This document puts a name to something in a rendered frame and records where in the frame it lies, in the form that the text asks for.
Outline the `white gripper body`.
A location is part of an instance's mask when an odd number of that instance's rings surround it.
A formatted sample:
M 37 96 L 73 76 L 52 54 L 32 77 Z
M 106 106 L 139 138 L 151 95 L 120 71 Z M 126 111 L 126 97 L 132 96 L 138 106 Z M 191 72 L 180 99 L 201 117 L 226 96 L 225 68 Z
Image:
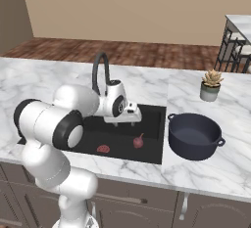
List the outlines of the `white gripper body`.
M 120 123 L 120 122 L 140 122 L 142 114 L 140 108 L 125 109 L 122 114 L 117 117 L 105 116 L 104 121 L 107 123 Z

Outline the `red onion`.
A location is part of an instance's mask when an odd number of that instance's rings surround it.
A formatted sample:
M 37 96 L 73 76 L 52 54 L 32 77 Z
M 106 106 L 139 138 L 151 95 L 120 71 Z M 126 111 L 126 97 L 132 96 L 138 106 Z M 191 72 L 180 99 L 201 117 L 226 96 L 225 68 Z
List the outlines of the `red onion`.
M 133 146 L 135 149 L 139 149 L 143 146 L 143 139 L 142 139 L 143 134 L 140 134 L 139 137 L 136 137 L 133 139 Z

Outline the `black sink basin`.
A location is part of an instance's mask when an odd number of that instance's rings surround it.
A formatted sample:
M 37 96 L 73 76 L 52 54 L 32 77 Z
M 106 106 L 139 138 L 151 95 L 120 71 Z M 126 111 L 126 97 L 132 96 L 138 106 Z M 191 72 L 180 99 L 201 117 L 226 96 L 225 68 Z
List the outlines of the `black sink basin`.
M 106 123 L 101 116 L 90 116 L 83 120 L 83 136 L 79 143 L 70 148 L 63 139 L 56 147 L 62 151 L 89 154 L 113 159 L 134 160 L 154 164 L 162 163 L 166 108 L 140 105 L 142 120 L 131 126 L 122 122 L 115 127 Z M 143 134 L 143 146 L 135 149 L 133 139 Z M 110 147 L 108 154 L 99 153 L 100 145 Z

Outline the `succulent in grey pot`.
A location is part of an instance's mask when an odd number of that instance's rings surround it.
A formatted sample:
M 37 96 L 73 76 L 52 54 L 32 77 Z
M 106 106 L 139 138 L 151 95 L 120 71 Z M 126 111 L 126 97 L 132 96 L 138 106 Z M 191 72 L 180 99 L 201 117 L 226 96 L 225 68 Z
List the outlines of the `succulent in grey pot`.
M 224 79 L 222 74 L 214 69 L 208 70 L 202 78 L 200 98 L 205 102 L 215 102 Z

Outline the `black curved tap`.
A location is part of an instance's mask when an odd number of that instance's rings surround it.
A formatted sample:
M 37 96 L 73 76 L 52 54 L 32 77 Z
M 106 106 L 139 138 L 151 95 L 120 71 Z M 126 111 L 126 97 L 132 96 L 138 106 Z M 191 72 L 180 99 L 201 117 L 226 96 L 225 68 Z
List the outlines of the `black curved tap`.
M 98 67 L 100 64 L 100 61 L 104 61 L 104 67 L 105 67 L 105 82 L 106 85 L 110 85 L 110 71 L 109 71 L 109 60 L 105 52 L 100 52 L 95 57 L 93 67 L 92 67 L 92 90 L 94 90 L 98 96 L 100 96 L 100 90 L 98 86 Z

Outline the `brown drawer front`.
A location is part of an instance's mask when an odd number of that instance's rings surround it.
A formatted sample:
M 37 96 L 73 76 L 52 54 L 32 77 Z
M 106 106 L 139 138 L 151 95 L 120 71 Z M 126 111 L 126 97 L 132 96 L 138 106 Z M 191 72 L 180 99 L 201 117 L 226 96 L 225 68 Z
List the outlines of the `brown drawer front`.
M 176 206 L 177 192 L 168 189 L 119 182 L 115 180 L 99 179 L 98 194 L 116 197 L 131 197 L 147 199 L 148 204 L 138 204 L 162 210 L 174 211 Z

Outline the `brown cupboard door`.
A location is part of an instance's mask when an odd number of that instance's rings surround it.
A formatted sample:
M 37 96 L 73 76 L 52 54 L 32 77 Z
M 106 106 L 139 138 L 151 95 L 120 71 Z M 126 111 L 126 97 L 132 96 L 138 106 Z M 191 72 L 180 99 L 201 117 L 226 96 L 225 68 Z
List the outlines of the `brown cupboard door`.
M 6 179 L 28 228 L 52 228 L 60 218 L 58 196 L 35 185 L 34 177 L 20 164 L 0 162 Z
M 184 220 L 179 220 L 184 193 L 179 192 L 173 228 L 251 228 L 251 204 L 190 194 Z
M 93 198 L 96 203 L 96 219 L 100 228 L 172 228 L 174 213 L 153 207 Z

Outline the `marble top table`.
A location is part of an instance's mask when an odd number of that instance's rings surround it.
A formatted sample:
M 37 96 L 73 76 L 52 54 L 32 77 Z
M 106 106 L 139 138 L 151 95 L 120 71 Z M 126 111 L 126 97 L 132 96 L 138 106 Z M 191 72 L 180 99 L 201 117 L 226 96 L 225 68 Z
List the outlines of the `marble top table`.
M 251 45 L 251 15 L 226 15 L 226 19 L 235 26 Z

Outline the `black frame stool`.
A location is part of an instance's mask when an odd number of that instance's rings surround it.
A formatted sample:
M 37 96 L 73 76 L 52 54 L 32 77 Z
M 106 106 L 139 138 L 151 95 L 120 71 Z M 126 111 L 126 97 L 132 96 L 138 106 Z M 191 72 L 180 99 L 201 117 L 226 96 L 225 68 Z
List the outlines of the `black frame stool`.
M 245 38 L 230 22 L 226 22 L 220 51 L 214 64 L 214 70 L 224 72 L 232 71 L 237 56 L 235 49 L 244 43 L 246 43 Z
M 251 73 L 251 45 L 240 45 L 235 48 L 232 69 L 238 72 L 241 63 L 244 63 L 242 73 Z

